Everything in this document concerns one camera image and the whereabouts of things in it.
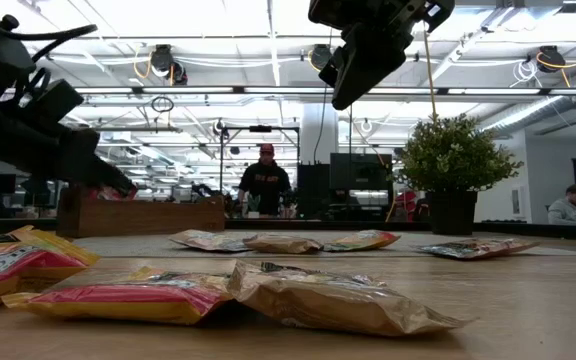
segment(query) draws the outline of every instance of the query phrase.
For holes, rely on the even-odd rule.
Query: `black plant pot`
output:
[[[476,191],[428,192],[432,232],[441,235],[471,235],[475,220]]]

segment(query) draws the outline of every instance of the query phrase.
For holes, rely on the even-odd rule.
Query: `table surface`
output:
[[[576,242],[549,246],[576,251]],[[287,328],[242,307],[222,309],[198,328],[55,321],[0,307],[0,359],[576,359],[576,256],[259,260],[371,275],[446,315],[478,320],[446,333],[391,339]],[[62,286],[141,266],[223,272],[232,264],[214,258],[104,258]]]

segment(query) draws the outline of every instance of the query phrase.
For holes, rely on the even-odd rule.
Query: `snack bag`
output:
[[[171,235],[168,239],[177,244],[206,251],[241,252],[250,249],[244,244],[244,240],[253,236],[250,234],[213,234],[201,230],[186,230]]]
[[[259,252],[279,254],[303,254],[321,249],[315,240],[284,234],[261,234],[244,240],[244,244]]]
[[[225,275],[144,267],[127,279],[2,299],[11,309],[56,318],[104,318],[193,325],[232,299]]]
[[[423,252],[460,260],[478,260],[508,255],[539,245],[537,241],[521,239],[466,239],[449,243],[417,247]]]
[[[366,276],[237,261],[228,291],[240,303],[287,326],[380,336],[459,328],[441,315]]]
[[[0,297],[21,289],[44,290],[98,259],[62,238],[32,230],[31,226],[8,236],[11,242],[0,242]]]
[[[388,246],[401,236],[377,230],[364,230],[356,234],[324,244],[324,251],[362,251]]]

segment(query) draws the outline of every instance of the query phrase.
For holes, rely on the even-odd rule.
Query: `potted plant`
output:
[[[523,165],[495,145],[494,131],[477,130],[478,123],[465,114],[420,122],[401,154],[397,180],[426,191],[435,234],[472,234],[477,192],[517,176]]]

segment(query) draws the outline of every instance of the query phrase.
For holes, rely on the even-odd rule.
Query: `wooden box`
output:
[[[197,204],[92,199],[77,189],[61,192],[57,234],[79,238],[91,236],[173,234],[196,229],[223,231],[223,198]]]

